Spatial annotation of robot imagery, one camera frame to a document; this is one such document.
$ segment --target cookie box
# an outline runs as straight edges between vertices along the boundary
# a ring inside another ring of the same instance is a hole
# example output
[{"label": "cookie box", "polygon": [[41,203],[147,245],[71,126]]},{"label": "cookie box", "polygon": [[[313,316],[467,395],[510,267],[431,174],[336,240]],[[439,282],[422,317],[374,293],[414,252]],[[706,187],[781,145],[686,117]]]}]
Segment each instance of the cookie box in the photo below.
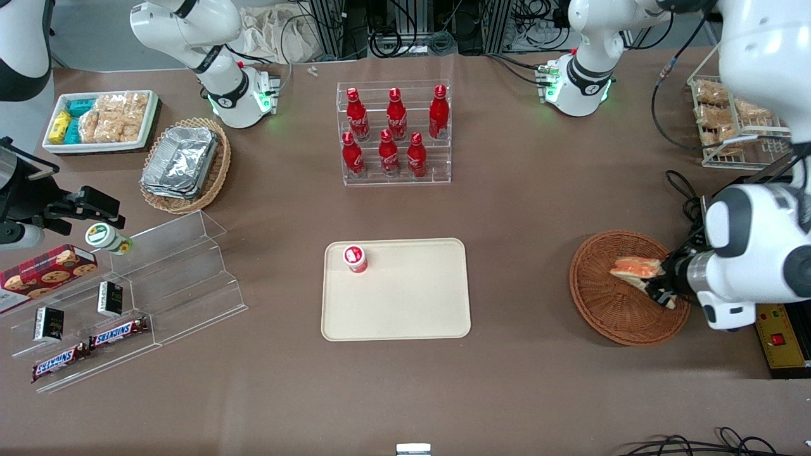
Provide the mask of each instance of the cookie box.
[{"label": "cookie box", "polygon": [[0,313],[73,282],[98,269],[96,257],[63,244],[0,273]]},{"label": "cookie box", "polygon": [[66,109],[71,101],[98,98],[101,95],[123,95],[127,93],[127,91],[66,93],[60,95],[56,100],[54,112],[51,114],[51,119],[48,121],[48,128],[45,130],[45,136],[42,138],[42,148],[53,155],[95,155],[99,153],[116,153],[142,148],[146,145],[149,133],[152,130],[152,120],[155,118],[157,111],[158,96],[152,90],[135,90],[132,92],[142,92],[149,95],[149,101],[147,102],[146,111],[144,112],[144,120],[141,121],[138,140],[113,143],[54,144],[48,139],[47,132],[54,126],[54,122],[59,113]]}]

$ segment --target red cookie box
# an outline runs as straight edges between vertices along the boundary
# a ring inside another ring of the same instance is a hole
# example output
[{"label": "red cookie box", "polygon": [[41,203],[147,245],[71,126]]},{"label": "red cookie box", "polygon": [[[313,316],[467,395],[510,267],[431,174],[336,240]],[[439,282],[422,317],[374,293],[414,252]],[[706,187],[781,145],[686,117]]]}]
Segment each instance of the red cookie box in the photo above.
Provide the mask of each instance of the red cookie box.
[{"label": "red cookie box", "polygon": [[73,282],[98,269],[96,257],[63,244],[0,273],[0,313]]}]

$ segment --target red bottle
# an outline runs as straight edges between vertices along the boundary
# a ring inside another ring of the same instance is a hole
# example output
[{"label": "red bottle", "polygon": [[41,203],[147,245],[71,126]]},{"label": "red bottle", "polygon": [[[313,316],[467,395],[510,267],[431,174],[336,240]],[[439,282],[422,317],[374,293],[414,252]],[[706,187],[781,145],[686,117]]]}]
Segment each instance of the red bottle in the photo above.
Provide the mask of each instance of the red bottle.
[{"label": "red bottle", "polygon": [[397,162],[397,145],[392,141],[392,132],[384,128],[380,132],[380,164],[383,174],[389,178],[396,178],[400,174],[400,163]]},{"label": "red bottle", "polygon": [[369,118],[366,114],[366,106],[360,101],[358,90],[354,87],[346,89],[346,99],[349,105],[346,107],[346,117],[350,120],[350,129],[358,141],[369,139]]},{"label": "red bottle", "polygon": [[392,136],[395,142],[402,141],[406,138],[408,126],[406,125],[406,107],[400,99],[400,89],[391,88],[388,91],[388,109],[386,109],[386,116],[388,117],[388,129],[392,131]]},{"label": "red bottle", "polygon": [[448,137],[448,116],[451,109],[448,106],[448,100],[445,100],[446,95],[448,95],[447,87],[442,84],[434,87],[434,100],[428,110],[428,118],[431,120],[428,125],[428,134],[436,140],[444,140]]},{"label": "red bottle", "polygon": [[352,179],[363,179],[366,177],[366,166],[363,164],[363,153],[360,150],[360,146],[358,146],[354,142],[354,137],[352,133],[346,132],[341,137],[341,141],[344,143],[344,163],[346,163],[346,169],[349,170],[349,175]]},{"label": "red bottle", "polygon": [[412,179],[425,177],[426,155],[423,136],[416,131],[411,133],[411,146],[408,148],[408,171]]}]

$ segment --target red can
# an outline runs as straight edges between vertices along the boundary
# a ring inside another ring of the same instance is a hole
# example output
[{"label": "red can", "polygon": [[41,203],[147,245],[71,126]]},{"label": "red can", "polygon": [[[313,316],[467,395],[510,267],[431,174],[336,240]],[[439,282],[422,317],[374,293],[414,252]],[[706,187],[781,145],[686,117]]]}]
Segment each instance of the red can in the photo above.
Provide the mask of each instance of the red can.
[{"label": "red can", "polygon": [[360,146],[354,142],[352,133],[345,132],[341,137],[341,141],[344,143],[344,163],[346,163],[346,168],[350,171],[350,177],[352,179],[365,178],[366,166],[363,164],[363,152],[361,152]]},{"label": "red can", "polygon": [[400,174],[400,163],[397,162],[397,145],[392,141],[392,132],[384,128],[380,132],[380,164],[386,177],[396,178]]},{"label": "red can", "polygon": [[369,267],[366,252],[357,244],[352,244],[344,249],[344,262],[353,273],[362,273]]},{"label": "red can", "polygon": [[417,131],[411,133],[411,145],[408,148],[408,171],[412,179],[425,177],[426,157],[423,136]]},{"label": "red can", "polygon": [[366,106],[360,101],[358,90],[354,87],[346,89],[346,99],[349,104],[346,107],[346,117],[350,120],[350,129],[358,141],[369,139],[369,117]]},{"label": "red can", "polygon": [[386,116],[388,116],[388,129],[392,131],[394,140],[396,142],[404,140],[408,126],[406,121],[406,107],[403,106],[399,88],[394,87],[388,91]]},{"label": "red can", "polygon": [[442,84],[434,87],[434,99],[428,109],[428,135],[436,140],[444,140],[448,137],[448,118],[450,117],[450,106],[445,97],[448,95],[448,88]]}]

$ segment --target tan table surface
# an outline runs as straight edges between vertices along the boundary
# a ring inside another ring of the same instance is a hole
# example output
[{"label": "tan table surface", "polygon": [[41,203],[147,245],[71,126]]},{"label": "tan table surface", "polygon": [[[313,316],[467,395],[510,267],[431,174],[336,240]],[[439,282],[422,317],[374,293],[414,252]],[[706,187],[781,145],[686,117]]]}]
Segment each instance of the tan table surface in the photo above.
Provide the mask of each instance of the tan table surface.
[{"label": "tan table surface", "polygon": [[[659,103],[668,130],[693,143],[682,85],[708,51],[684,54]],[[715,332],[693,312],[675,340],[623,348],[569,297],[569,262],[591,234],[625,228],[668,247],[686,235],[666,169],[706,192],[739,175],[701,168],[654,129],[650,93],[671,56],[627,53],[588,118],[540,105],[530,84],[485,58],[318,64],[318,78],[297,67],[278,115],[226,129],[234,160],[207,210],[229,231],[225,264],[250,310],[54,394],[34,392],[31,365],[6,355],[3,335],[0,453],[357,456],[426,441],[438,455],[609,455],[654,434],[715,442],[722,425],[807,453],[811,381],[765,380],[752,329]],[[336,83],[434,78],[453,81],[453,183],[344,188]],[[150,88],[165,103],[160,129],[213,116],[191,71],[56,71],[56,81],[57,93]],[[143,160],[69,157],[58,181],[120,199],[124,232],[135,234],[172,218],[144,203]],[[74,223],[68,240],[82,245],[88,226]],[[327,245],[439,237],[466,246],[467,337],[324,340]],[[44,247],[64,240],[49,234]],[[4,252],[0,266],[28,257]]]}]

